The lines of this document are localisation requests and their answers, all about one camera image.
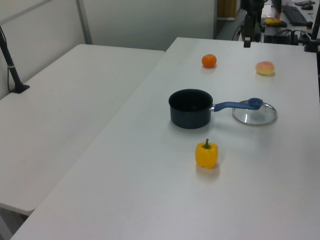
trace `yellow object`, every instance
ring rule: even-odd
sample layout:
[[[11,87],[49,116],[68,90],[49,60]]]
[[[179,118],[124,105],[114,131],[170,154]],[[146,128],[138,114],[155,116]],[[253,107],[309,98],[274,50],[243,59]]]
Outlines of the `yellow object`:
[[[255,70],[262,75],[271,75],[275,72],[275,65],[272,61],[261,61],[257,63]]]
[[[278,18],[266,18],[266,19],[264,20],[264,22],[265,22],[267,25],[281,24],[281,20],[278,19]]]
[[[195,161],[200,167],[212,169],[218,161],[218,146],[208,138],[199,143],[195,148]]]

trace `yellow bell pepper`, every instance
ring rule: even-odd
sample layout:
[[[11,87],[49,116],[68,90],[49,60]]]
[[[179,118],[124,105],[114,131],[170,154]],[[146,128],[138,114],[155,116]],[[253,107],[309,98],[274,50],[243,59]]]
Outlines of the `yellow bell pepper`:
[[[208,138],[199,143],[195,148],[195,161],[200,167],[212,169],[218,161],[218,146]]]

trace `person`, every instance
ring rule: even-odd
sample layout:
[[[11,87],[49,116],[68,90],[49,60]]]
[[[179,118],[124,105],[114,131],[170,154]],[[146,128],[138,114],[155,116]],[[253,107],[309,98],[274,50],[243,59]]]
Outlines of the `person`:
[[[275,8],[274,18],[280,19],[282,0],[271,0],[273,7]]]

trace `glass lid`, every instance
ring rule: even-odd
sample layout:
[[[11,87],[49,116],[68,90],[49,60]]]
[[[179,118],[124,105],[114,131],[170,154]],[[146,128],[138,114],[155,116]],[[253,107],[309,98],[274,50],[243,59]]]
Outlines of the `glass lid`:
[[[241,101],[241,103],[248,104],[248,100]],[[258,110],[233,108],[232,116],[245,125],[263,126],[275,122],[278,114],[273,106],[264,102]]]

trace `keyboard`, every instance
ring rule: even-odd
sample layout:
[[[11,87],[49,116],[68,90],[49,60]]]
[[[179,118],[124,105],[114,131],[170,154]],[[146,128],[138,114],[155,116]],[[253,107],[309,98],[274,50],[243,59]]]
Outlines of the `keyboard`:
[[[295,6],[283,6],[283,13],[290,24],[294,26],[307,26],[307,20]]]

